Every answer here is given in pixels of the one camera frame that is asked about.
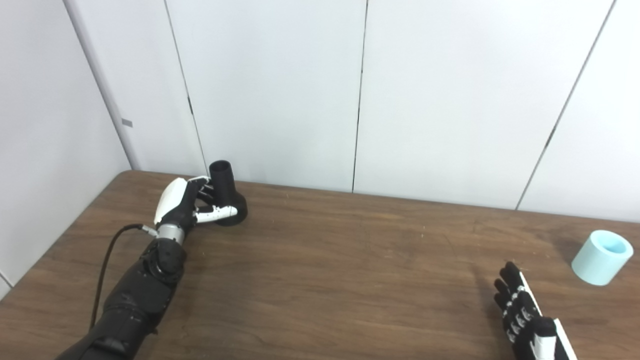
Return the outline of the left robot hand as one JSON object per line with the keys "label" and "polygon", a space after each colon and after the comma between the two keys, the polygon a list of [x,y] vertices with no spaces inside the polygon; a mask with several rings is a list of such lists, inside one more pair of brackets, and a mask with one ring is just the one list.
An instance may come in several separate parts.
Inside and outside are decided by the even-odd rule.
{"label": "left robot hand", "polygon": [[234,200],[234,186],[215,189],[208,176],[175,178],[160,196],[154,217],[159,237],[187,235],[197,224],[234,226],[247,216],[244,199]]}

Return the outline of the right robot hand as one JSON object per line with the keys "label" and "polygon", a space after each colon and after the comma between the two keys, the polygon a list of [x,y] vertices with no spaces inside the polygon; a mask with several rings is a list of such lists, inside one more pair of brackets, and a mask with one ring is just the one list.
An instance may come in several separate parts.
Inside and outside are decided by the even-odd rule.
{"label": "right robot hand", "polygon": [[560,319],[544,316],[521,269],[512,261],[494,280],[493,300],[502,328],[517,360],[576,360]]}

